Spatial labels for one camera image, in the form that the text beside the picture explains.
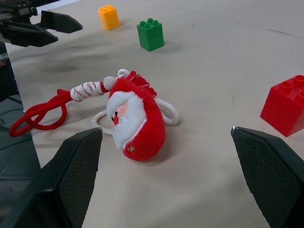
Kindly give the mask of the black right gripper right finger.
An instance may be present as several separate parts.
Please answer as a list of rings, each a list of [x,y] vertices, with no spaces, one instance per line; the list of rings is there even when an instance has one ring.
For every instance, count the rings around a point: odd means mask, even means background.
[[[304,228],[304,160],[281,138],[231,129],[246,184],[270,228]]]

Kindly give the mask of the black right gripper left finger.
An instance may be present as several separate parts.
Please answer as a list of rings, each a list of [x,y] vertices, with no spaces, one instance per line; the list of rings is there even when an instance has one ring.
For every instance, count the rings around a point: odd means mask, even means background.
[[[0,174],[0,228],[82,228],[102,139],[100,128],[77,133],[32,175]]]

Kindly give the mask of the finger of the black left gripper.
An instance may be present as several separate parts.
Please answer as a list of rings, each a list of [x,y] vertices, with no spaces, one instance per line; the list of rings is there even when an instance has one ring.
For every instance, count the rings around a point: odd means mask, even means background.
[[[83,29],[83,26],[71,16],[49,11],[41,11],[40,26],[67,34]]]
[[[43,47],[58,41],[56,36],[40,26],[12,21],[0,22],[0,34],[5,42],[21,47]]]

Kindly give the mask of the yellow toy building block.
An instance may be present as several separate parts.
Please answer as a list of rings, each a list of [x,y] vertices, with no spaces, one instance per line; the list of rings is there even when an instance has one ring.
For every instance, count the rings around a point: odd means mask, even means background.
[[[110,31],[120,27],[117,9],[114,6],[106,5],[105,7],[100,7],[98,13],[105,30]]]

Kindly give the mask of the red toy building block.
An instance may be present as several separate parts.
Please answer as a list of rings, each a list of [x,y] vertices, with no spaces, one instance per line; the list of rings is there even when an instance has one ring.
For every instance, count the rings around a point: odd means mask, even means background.
[[[271,87],[260,117],[285,137],[304,129],[304,75]]]

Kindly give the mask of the green toy building block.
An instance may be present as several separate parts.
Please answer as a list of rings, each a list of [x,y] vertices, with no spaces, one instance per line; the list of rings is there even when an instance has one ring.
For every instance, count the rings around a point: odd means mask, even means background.
[[[140,46],[151,52],[164,46],[162,24],[153,18],[137,25]]]

